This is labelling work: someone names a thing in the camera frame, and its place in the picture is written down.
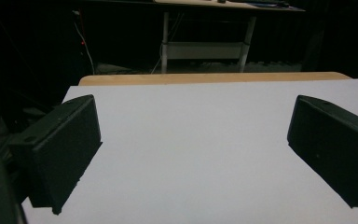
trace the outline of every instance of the dark background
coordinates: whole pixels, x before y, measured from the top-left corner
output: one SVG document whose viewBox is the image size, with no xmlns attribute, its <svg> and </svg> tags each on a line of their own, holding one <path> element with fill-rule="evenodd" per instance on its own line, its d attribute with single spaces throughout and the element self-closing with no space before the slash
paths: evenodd
<svg viewBox="0 0 358 224">
<path fill-rule="evenodd" d="M 303 71 L 337 71 L 358 77 L 358 0 L 290 3 L 307 12 L 257 17 L 248 62 L 301 63 Z M 80 10 L 81 18 L 72 10 Z M 14 89 L 43 104 L 59 104 L 69 86 L 91 74 L 74 22 L 80 25 L 95 64 L 150 70 L 159 58 L 162 13 L 97 3 L 2 0 L 0 91 Z M 242 41 L 248 16 L 240 11 L 189 11 L 174 39 Z"/>
</svg>

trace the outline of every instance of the cable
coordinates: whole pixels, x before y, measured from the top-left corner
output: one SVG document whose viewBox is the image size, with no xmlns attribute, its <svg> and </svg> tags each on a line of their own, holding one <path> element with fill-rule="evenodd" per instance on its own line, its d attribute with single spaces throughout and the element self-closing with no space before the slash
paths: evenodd
<svg viewBox="0 0 358 224">
<path fill-rule="evenodd" d="M 2 31 L 6 35 L 8 41 L 10 42 L 10 45 L 13 47 L 13 49 L 16 51 L 17 55 L 19 56 L 20 60 L 24 63 L 25 67 L 28 69 L 30 74 L 32 75 L 32 78 L 34 79 L 35 83 L 39 86 L 40 90 L 45 94 L 48 95 L 48 92 L 46 89 L 42 86 L 39 79 L 36 77 L 34 70 L 32 69 L 31 65 L 28 64 L 27 60 L 25 59 L 24 55 L 21 53 L 20 49 L 17 47 L 16 43 L 14 42 L 13 38 L 11 37 L 10 33 L 8 32 L 6 26 L 3 24 L 3 22 L 0 19 L 0 27 L 2 28 Z"/>
<path fill-rule="evenodd" d="M 92 74 L 95 75 L 94 63 L 92 62 L 92 58 L 91 58 L 91 55 L 90 55 L 90 52 L 89 52 L 89 48 L 87 47 L 86 40 L 84 39 L 83 35 L 80 33 L 80 31 L 79 31 L 79 29 L 78 29 L 78 27 L 76 25 L 76 22 L 74 22 L 74 25 L 75 25 L 77 33 L 80 35 L 80 38 L 82 39 L 82 41 L 84 43 L 84 47 L 86 47 L 87 55 L 89 55 L 89 62 L 91 63 Z"/>
</svg>

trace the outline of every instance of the black wire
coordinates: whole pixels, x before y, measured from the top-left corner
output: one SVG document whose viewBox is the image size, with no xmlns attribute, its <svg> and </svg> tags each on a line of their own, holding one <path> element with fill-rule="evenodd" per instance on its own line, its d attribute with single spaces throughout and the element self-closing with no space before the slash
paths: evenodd
<svg viewBox="0 0 358 224">
<path fill-rule="evenodd" d="M 32 78 L 34 79 L 35 83 L 39 86 L 39 90 L 41 90 L 45 95 L 48 95 L 48 93 L 46 92 L 46 90 L 43 88 L 43 85 L 40 83 L 40 81 L 36 78 L 36 75 L 34 73 L 34 70 L 31 68 L 31 66 L 28 64 L 27 60 L 25 59 L 25 57 L 22 55 L 22 53 L 20 52 L 19 48 L 17 47 L 17 45 L 14 43 L 13 39 L 10 36 L 10 33 L 7 31 L 6 26 L 2 23 L 2 21 L 0 20 L 0 27 L 2 28 L 3 32 L 5 33 L 8 41 L 10 42 L 10 45 L 13 47 L 14 50 L 16 50 L 18 56 L 20 57 L 20 59 L 22 60 L 22 62 L 24 63 L 25 67 L 28 69 L 28 71 L 30 72 L 30 74 L 32 75 Z"/>
</svg>

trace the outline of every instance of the white table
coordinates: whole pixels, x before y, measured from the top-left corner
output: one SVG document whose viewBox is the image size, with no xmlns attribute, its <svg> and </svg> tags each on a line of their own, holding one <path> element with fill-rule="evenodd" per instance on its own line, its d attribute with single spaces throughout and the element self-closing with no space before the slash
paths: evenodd
<svg viewBox="0 0 358 224">
<path fill-rule="evenodd" d="M 159 4 L 200 6 L 200 7 L 220 7 L 237 8 L 246 10 L 266 10 L 266 11 L 303 11 L 298 8 L 266 8 L 254 7 L 245 3 L 234 3 L 226 1 L 224 4 L 217 0 L 154 0 Z M 243 42 L 233 43 L 204 43 L 204 42 L 172 42 L 168 39 L 169 35 L 169 12 L 164 13 L 163 37 L 161 48 L 161 73 L 167 72 L 168 59 L 239 59 L 239 72 L 243 72 L 251 46 L 252 35 L 255 29 L 256 16 L 252 16 L 247 21 L 246 36 Z"/>
<path fill-rule="evenodd" d="M 358 223 L 286 140 L 299 94 L 358 115 L 358 79 L 82 86 L 65 100 L 84 94 L 103 145 L 59 216 L 24 202 L 31 224 Z"/>
</svg>

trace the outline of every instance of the metal table leg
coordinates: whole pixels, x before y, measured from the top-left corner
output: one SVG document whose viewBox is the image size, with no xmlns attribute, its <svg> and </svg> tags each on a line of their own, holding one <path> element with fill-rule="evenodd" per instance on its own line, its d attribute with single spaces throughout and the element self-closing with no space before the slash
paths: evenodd
<svg viewBox="0 0 358 224">
<path fill-rule="evenodd" d="M 164 27 L 162 34 L 162 52 L 161 52 L 161 74 L 167 73 L 168 61 L 168 21 L 170 18 L 169 12 L 164 12 Z"/>
<path fill-rule="evenodd" d="M 238 62 L 240 66 L 240 72 L 243 72 L 246 64 L 246 59 L 248 58 L 249 48 L 251 47 L 252 35 L 255 29 L 255 19 L 256 17 L 251 17 L 248 21 L 248 28 L 246 30 L 246 36 L 245 40 L 243 41 L 240 60 Z"/>
</svg>

